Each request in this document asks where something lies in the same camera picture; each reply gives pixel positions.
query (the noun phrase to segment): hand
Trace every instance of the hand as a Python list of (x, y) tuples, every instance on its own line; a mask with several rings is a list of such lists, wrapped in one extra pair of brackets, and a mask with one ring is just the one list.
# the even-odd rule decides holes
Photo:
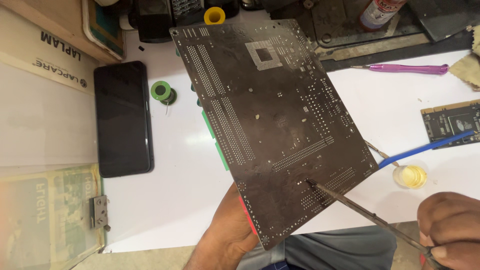
[[(436, 246), (435, 259), (454, 270), (480, 266), (480, 201), (453, 192), (440, 192), (420, 203), (417, 219), (420, 243)], [(423, 270), (432, 268), (426, 262)]]
[(235, 270), (243, 255), (257, 245), (258, 236), (243, 212), (239, 195), (233, 183), (184, 270)]

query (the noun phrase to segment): blue cable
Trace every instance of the blue cable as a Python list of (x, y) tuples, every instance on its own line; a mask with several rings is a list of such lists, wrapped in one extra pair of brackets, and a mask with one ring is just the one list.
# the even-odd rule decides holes
[(475, 131), (473, 131), (473, 130), (466, 131), (466, 132), (463, 132), (463, 133), (460, 133), (460, 134), (457, 134), (457, 135), (454, 135), (454, 136), (451, 136), (451, 137), (448, 137), (448, 138), (445, 138), (445, 139), (442, 139), (442, 140), (439, 140), (439, 141), (436, 141), (436, 142), (432, 142), (432, 143), (414, 148), (412, 150), (408, 150), (408, 151), (400, 153), (398, 155), (394, 155), (392, 157), (389, 157), (389, 158), (386, 158), (386, 159), (382, 160), (378, 164), (378, 169), (381, 169), (381, 168), (385, 167), (386, 165), (388, 165), (388, 164), (390, 164), (394, 161), (401, 160), (401, 159), (404, 159), (404, 158), (409, 157), (409, 156), (413, 156), (415, 154), (424, 152), (426, 150), (430, 150), (430, 149), (435, 148), (435, 147), (440, 147), (442, 145), (451, 143), (453, 141), (459, 140), (463, 137), (473, 135), (473, 134), (475, 134)]

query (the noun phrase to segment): yellow liquid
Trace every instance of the yellow liquid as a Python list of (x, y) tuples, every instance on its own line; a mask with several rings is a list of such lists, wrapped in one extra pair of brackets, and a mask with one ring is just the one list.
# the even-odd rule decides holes
[(402, 180), (409, 188), (421, 188), (427, 182), (427, 173), (418, 166), (409, 165), (402, 171)]

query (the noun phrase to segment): green solder spool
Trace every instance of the green solder spool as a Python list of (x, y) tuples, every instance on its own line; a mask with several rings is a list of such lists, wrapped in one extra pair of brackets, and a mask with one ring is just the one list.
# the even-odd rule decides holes
[(164, 81), (154, 83), (150, 89), (150, 94), (163, 105), (172, 105), (177, 100), (177, 92)]

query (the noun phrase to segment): gray trousers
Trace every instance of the gray trousers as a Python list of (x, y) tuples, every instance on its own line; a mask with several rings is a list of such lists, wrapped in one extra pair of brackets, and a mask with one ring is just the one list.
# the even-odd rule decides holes
[(269, 251), (258, 244), (237, 270), (260, 270), (284, 260), (305, 270), (390, 270), (395, 250), (395, 236), (378, 226), (297, 234)]

